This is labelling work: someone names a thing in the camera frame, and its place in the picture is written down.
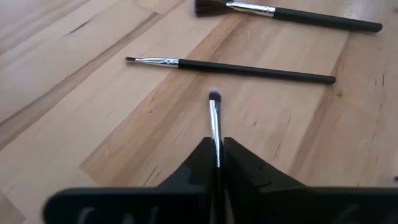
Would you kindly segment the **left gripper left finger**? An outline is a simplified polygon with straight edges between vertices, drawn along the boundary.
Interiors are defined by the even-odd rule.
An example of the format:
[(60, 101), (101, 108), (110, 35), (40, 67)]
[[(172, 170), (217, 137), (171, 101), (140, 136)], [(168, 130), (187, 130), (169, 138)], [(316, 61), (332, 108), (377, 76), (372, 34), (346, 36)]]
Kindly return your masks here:
[(45, 223), (209, 223), (214, 143), (203, 138), (156, 187), (61, 190), (43, 207)]

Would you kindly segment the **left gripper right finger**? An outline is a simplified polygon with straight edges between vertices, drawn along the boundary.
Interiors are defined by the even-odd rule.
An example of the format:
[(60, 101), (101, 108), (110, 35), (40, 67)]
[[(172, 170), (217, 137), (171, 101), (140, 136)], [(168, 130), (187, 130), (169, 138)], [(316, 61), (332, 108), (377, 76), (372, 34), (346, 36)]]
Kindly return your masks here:
[(236, 223), (397, 223), (397, 189), (310, 187), (225, 138)]

